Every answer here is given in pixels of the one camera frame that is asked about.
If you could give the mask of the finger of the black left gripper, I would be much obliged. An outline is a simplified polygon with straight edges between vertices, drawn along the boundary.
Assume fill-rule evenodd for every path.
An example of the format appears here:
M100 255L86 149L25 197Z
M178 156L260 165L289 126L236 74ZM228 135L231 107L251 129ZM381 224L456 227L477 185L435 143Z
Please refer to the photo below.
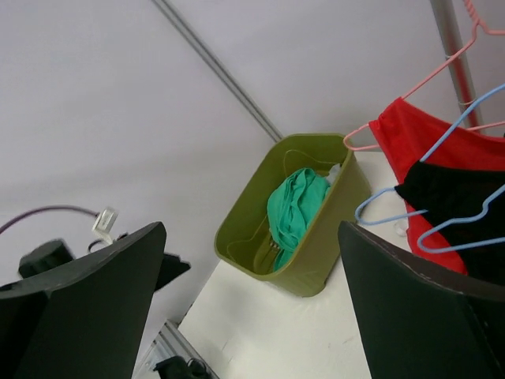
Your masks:
M178 255L164 253L156 280L155 290L161 290L190 269L191 264L187 261L183 261Z

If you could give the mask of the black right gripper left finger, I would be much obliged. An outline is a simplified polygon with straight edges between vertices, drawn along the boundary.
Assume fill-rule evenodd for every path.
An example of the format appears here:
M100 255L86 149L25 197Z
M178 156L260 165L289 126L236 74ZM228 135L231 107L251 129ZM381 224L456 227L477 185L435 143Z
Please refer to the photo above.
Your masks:
M163 259L160 222L1 288L3 378L130 378Z

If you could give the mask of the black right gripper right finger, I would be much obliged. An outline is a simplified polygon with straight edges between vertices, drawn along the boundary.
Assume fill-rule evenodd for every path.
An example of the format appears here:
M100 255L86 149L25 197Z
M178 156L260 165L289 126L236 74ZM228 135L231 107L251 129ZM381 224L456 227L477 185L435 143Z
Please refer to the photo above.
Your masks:
M448 270L348 221L346 281L374 378L502 378L504 288Z

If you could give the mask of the blue hanger with green top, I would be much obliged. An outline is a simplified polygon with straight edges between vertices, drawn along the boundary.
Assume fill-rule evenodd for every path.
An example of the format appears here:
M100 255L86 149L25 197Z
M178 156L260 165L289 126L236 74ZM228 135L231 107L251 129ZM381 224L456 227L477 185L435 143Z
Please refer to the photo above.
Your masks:
M483 203L481 204L481 211L477 213L475 216L452 218L437 225L436 227L430 229L429 231L425 232L419 237L419 239L417 240L417 246L426 253L440 254L440 253L447 253L451 250L453 251L468 250L483 246L504 243L504 237L498 237L439 249L430 248L424 244L424 241L427 237L433 235L436 232L441 232L446 227L452 225L476 223L477 221L482 220L488 214L490 204L498 197L500 197L503 193L504 193L504 185L501 185L501 187L499 187L495 192L491 193L487 198L484 199Z

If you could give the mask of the green tank top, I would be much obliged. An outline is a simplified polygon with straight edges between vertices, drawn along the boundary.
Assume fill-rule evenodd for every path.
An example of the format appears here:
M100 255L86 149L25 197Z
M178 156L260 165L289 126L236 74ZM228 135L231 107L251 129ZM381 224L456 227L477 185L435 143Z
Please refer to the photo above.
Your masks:
M330 187L327 179L305 167L295 171L272 192L267 201L267 218L272 239L279 247L275 271L292 257Z

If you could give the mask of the grey tank top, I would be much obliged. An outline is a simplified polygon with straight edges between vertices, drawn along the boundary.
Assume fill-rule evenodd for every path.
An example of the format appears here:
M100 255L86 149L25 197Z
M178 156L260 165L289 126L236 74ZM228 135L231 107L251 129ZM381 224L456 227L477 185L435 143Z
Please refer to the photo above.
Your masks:
M325 179L327 180L327 182L329 183L330 186L333 185L333 183L335 182L335 180L339 176L340 171L341 171L341 164L340 163L337 163L331 167L327 176L325 177Z

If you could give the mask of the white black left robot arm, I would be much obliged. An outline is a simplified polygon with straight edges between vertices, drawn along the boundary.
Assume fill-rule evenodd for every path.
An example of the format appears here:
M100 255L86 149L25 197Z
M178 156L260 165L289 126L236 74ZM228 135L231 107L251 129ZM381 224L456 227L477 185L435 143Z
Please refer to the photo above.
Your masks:
M55 239L42 244L32 252L24 255L18 265L21 278L29 278L75 259L62 239ZM191 269L189 262L183 261L178 255L164 253L159 269L155 291L159 291Z

